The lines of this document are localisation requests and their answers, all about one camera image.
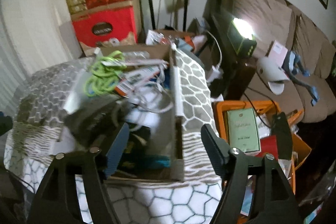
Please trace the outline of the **orange white small box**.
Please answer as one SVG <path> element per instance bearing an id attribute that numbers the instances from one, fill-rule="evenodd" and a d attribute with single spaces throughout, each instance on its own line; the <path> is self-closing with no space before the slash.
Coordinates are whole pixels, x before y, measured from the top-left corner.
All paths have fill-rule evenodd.
<path id="1" fill-rule="evenodd" d="M 141 67 L 124 74 L 124 78 L 115 87 L 115 92 L 123 97 L 128 96 L 142 84 L 160 73 L 159 66 Z"/>

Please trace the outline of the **cardboard box with white flaps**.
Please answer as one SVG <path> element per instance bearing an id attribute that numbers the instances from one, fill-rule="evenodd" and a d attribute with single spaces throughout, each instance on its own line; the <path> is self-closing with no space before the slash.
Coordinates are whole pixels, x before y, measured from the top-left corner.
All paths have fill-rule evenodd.
<path id="1" fill-rule="evenodd" d="M 129 139 L 116 173 L 128 181 L 183 178 L 181 127 L 176 122 L 176 51 L 168 44 L 96 48 L 93 63 L 78 73 L 63 108 L 64 123 L 86 150 L 102 134 L 127 123 Z M 128 96 L 115 92 L 124 74 L 159 66 L 160 73 Z"/>

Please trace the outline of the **orange plastic crate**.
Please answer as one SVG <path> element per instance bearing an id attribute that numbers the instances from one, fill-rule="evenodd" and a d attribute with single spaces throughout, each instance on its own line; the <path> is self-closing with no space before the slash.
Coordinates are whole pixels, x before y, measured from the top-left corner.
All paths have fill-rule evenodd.
<path id="1" fill-rule="evenodd" d="M 227 111 L 252 108 L 260 140 L 275 135 L 278 158 L 271 153 L 247 155 L 232 148 L 228 140 Z M 273 101 L 222 101 L 215 105 L 218 134 L 209 125 L 201 138 L 215 171 L 226 186 L 211 223 L 238 223 L 248 181 L 252 180 L 252 201 L 247 223 L 302 223 L 295 200 L 293 134 L 286 115 Z"/>

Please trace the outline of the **red snack bag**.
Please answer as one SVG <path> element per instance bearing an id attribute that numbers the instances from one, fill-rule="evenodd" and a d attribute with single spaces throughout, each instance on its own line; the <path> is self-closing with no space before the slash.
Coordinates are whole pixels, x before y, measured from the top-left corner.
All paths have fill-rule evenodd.
<path id="1" fill-rule="evenodd" d="M 271 153 L 274 157 L 278 158 L 277 138 L 271 135 L 260 140 L 261 154 Z"/>

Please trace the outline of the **grey hexagon pattern blanket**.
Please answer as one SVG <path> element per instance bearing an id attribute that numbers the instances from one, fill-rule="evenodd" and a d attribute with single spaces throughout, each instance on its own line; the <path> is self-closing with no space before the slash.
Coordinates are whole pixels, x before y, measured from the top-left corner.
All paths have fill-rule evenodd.
<path id="1" fill-rule="evenodd" d="M 122 223 L 209 223 L 221 198 L 221 180 L 215 175 L 201 141 L 201 126 L 214 123 L 205 72 L 187 54 L 176 54 L 184 108 L 184 179 L 108 186 Z M 54 65 L 34 73 L 22 85 L 23 94 L 2 163 L 25 180 L 29 190 L 38 188 L 51 163 L 48 151 L 61 134 L 61 107 L 70 87 L 78 73 L 92 63 L 93 59 L 86 57 Z"/>

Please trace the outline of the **white slipper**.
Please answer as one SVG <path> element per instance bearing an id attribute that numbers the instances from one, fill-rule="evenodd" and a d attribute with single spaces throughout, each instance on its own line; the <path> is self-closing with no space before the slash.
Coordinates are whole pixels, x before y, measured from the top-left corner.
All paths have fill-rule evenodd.
<path id="1" fill-rule="evenodd" d="M 289 81 L 284 70 L 266 56 L 258 59 L 256 66 L 258 76 L 269 90 L 277 96 L 282 94 L 285 83 Z"/>

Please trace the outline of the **dark wooden side table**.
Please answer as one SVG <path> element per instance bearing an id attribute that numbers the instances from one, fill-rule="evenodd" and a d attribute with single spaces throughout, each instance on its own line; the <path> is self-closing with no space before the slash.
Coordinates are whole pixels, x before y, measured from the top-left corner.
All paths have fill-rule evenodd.
<path id="1" fill-rule="evenodd" d="M 211 33 L 216 37 L 223 55 L 220 79 L 210 84 L 211 96 L 222 95 L 225 100 L 240 100 L 256 72 L 256 61 L 238 57 L 229 41 L 227 30 L 234 16 L 228 12 L 213 12 L 210 16 Z"/>

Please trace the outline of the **blue phone holder clamp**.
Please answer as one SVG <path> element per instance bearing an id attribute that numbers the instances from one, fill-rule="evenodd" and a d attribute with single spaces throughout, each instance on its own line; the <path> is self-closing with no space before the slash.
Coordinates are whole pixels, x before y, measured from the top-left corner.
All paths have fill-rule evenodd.
<path id="1" fill-rule="evenodd" d="M 297 78 L 297 75 L 299 74 L 301 74 L 303 77 L 310 76 L 309 71 L 303 67 L 301 56 L 294 51 L 288 51 L 282 68 L 294 84 L 303 86 L 309 92 L 311 96 L 310 103 L 312 106 L 315 106 L 319 101 L 317 88 Z"/>

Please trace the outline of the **pink small box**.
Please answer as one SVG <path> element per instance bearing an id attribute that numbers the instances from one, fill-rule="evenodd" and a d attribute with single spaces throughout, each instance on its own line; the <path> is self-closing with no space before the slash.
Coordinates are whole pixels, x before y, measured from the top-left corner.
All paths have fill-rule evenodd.
<path id="1" fill-rule="evenodd" d="M 278 41 L 273 41 L 268 51 L 268 58 L 274 61 L 279 67 L 282 67 L 288 49 Z"/>

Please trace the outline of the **black green lit lamp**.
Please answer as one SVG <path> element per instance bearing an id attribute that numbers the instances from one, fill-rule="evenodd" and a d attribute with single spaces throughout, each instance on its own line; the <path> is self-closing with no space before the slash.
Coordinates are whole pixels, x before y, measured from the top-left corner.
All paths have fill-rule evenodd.
<path id="1" fill-rule="evenodd" d="M 250 58 L 256 49 L 255 32 L 243 19 L 233 18 L 227 30 L 229 41 L 238 57 Z"/>

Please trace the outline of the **red Collection gift box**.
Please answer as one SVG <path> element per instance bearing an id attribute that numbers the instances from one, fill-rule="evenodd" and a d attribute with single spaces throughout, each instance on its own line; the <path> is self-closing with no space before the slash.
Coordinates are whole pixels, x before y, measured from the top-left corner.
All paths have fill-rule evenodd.
<path id="1" fill-rule="evenodd" d="M 138 28 L 131 6 L 89 12 L 72 22 L 76 38 L 86 47 L 132 45 L 138 42 Z"/>

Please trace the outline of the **brown sofa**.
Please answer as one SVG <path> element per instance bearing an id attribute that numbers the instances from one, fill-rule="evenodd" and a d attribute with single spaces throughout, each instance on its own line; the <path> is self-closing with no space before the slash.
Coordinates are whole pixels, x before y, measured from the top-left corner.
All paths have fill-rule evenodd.
<path id="1" fill-rule="evenodd" d="M 221 7 L 252 26 L 257 40 L 254 57 L 266 56 L 273 42 L 299 54 L 309 77 L 297 77 L 316 87 L 319 96 L 318 102 L 312 105 L 308 90 L 292 81 L 284 82 L 281 94 L 274 94 L 266 81 L 254 75 L 243 99 L 263 100 L 269 96 L 286 113 L 302 111 L 298 120 L 303 123 L 321 122 L 335 113 L 335 92 L 326 80 L 335 46 L 310 18 L 287 0 L 222 0 Z"/>

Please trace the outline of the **stacked gold boxes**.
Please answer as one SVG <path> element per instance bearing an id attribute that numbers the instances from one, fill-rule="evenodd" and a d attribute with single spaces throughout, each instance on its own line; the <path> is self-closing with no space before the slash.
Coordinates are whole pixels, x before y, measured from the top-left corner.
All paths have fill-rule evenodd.
<path id="1" fill-rule="evenodd" d="M 87 10 L 85 0 L 66 0 L 71 15 Z"/>

